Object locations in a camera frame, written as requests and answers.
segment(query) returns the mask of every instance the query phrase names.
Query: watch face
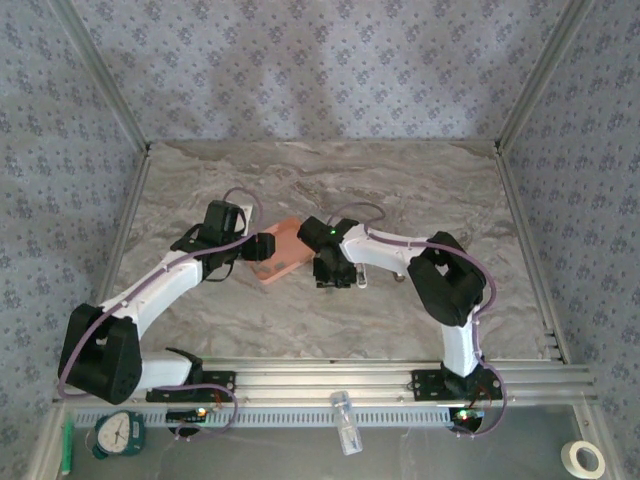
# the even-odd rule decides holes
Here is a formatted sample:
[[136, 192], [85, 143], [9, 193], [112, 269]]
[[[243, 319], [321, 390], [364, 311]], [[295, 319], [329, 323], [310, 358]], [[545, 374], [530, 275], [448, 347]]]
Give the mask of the watch face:
[[107, 453], [122, 453], [129, 443], [129, 424], [127, 412], [109, 417], [98, 431], [98, 445]]

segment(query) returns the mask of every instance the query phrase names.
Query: masking tape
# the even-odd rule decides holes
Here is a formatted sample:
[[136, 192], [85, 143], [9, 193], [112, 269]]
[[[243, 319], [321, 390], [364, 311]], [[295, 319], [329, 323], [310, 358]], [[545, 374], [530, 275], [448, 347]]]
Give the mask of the masking tape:
[[[578, 452], [580, 450], [586, 450], [587, 452], [591, 452], [597, 461], [597, 466], [594, 470], [587, 470], [578, 461]], [[595, 480], [602, 475], [604, 475], [605, 470], [605, 462], [604, 457], [598, 447], [594, 444], [578, 441], [578, 442], [569, 442], [564, 447], [562, 447], [562, 452], [560, 452], [560, 457], [562, 458], [562, 464], [564, 468], [567, 469], [571, 475], [576, 478], [582, 478], [586, 480]]]

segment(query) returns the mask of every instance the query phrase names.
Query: green marker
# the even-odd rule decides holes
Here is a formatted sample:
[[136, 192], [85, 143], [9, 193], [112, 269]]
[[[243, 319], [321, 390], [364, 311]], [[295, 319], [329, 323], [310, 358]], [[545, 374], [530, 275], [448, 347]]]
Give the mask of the green marker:
[[60, 465], [60, 473], [69, 475], [71, 473], [71, 459], [73, 454], [73, 419], [71, 415], [67, 416], [62, 432], [62, 463]]

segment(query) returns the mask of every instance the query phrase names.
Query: gray marble tabletop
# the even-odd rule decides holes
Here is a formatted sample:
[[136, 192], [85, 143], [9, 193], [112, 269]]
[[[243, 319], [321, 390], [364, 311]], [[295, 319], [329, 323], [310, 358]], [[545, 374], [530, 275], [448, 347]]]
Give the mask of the gray marble tabletop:
[[[445, 142], [154, 144], [114, 292], [151, 269], [232, 186], [256, 191], [264, 226], [296, 215], [326, 218], [356, 200], [382, 205], [380, 229], [454, 235], [496, 278], [498, 301], [481, 319], [488, 358], [547, 358], [544, 328], [491, 149]], [[238, 194], [230, 199], [248, 203]], [[345, 212], [364, 221], [366, 208]], [[146, 350], [202, 356], [442, 357], [440, 327], [410, 281], [367, 271], [366, 289], [316, 289], [304, 265], [262, 285], [238, 262], [223, 283], [176, 301], [142, 339]]]

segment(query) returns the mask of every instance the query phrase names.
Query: patterned wallpaper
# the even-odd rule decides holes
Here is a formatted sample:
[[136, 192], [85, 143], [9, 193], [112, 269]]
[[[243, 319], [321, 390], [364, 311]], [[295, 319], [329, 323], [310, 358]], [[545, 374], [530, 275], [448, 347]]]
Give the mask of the patterned wallpaper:
[[0, 6], [0, 478], [19, 478], [70, 311], [94, 296], [138, 155], [57, 18]]
[[640, 478], [640, 4], [596, 2], [510, 162], [575, 361]]
[[492, 139], [565, 0], [76, 4], [149, 140]]

